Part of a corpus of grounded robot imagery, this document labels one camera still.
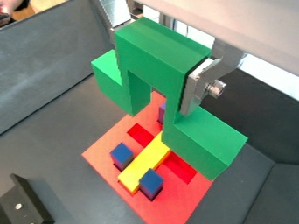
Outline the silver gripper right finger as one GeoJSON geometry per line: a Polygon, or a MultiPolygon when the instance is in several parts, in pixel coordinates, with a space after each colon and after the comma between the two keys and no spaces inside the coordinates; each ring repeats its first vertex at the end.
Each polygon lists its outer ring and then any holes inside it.
{"type": "Polygon", "coordinates": [[[192,113],[206,95],[220,97],[226,86],[220,77],[240,67],[245,56],[246,53],[233,45],[214,39],[209,58],[190,71],[185,80],[180,106],[184,116],[192,113]]]}

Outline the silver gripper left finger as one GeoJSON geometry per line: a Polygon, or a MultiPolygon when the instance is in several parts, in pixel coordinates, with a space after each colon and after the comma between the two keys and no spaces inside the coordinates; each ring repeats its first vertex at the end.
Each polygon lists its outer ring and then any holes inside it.
{"type": "Polygon", "coordinates": [[[130,23],[130,13],[126,0],[97,0],[99,16],[103,19],[106,34],[110,43],[114,43],[114,32],[130,23]]]}

